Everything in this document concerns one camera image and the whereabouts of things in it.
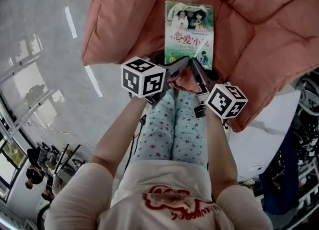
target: black and white marker cube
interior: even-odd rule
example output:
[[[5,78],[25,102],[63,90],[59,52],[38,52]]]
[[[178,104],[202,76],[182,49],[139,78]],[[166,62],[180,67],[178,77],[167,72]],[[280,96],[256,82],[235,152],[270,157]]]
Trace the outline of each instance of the black and white marker cube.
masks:
[[[221,119],[227,119],[236,117],[247,102],[247,98],[237,86],[215,84],[205,105]]]
[[[134,57],[121,65],[122,87],[139,98],[161,92],[166,69]]]

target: pink cushion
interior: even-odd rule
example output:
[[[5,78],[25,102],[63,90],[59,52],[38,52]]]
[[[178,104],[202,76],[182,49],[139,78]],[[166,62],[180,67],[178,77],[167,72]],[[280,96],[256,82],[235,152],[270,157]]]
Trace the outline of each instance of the pink cushion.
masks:
[[[122,63],[164,48],[165,0],[90,0],[85,65]],[[214,67],[249,99],[244,129],[275,93],[319,66],[319,0],[176,0],[214,7]],[[178,85],[191,90],[190,78]]]

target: book cover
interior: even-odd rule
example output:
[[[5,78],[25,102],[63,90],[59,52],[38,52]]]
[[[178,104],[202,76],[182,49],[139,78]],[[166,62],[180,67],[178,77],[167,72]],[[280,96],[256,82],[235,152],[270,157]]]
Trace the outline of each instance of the book cover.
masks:
[[[165,64],[195,57],[205,69],[213,67],[213,7],[165,2]]]

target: window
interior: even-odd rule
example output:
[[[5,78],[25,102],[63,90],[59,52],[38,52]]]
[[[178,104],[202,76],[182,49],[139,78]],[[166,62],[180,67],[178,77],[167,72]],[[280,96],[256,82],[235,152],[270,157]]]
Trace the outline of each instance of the window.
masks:
[[[0,198],[5,202],[25,161],[26,155],[16,142],[0,141]]]

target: star print pants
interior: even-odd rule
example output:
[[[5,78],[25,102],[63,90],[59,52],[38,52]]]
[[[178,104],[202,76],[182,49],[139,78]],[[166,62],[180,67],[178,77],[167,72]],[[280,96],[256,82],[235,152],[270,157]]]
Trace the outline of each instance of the star print pants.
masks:
[[[194,113],[195,95],[179,91],[174,101],[172,89],[147,113],[133,161],[172,160],[207,165],[203,154],[202,119]]]

